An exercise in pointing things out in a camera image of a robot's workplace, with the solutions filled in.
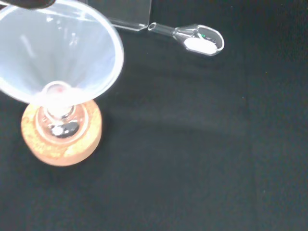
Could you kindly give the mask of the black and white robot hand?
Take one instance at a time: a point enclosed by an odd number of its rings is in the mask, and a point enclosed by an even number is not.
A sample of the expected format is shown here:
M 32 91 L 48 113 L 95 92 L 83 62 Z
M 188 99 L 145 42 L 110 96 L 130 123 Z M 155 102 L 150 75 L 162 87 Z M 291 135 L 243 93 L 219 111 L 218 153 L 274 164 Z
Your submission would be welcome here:
M 43 9 L 53 5 L 56 0 L 3 0 L 3 2 L 24 9 Z

